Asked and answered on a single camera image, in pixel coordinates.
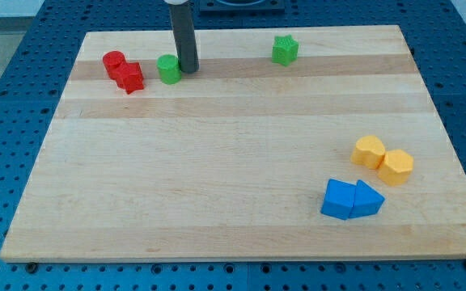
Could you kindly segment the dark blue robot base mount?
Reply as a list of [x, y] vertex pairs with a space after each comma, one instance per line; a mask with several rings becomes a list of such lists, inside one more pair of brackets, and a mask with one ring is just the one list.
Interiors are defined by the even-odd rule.
[[201, 13], [284, 12], [284, 0], [198, 0]]

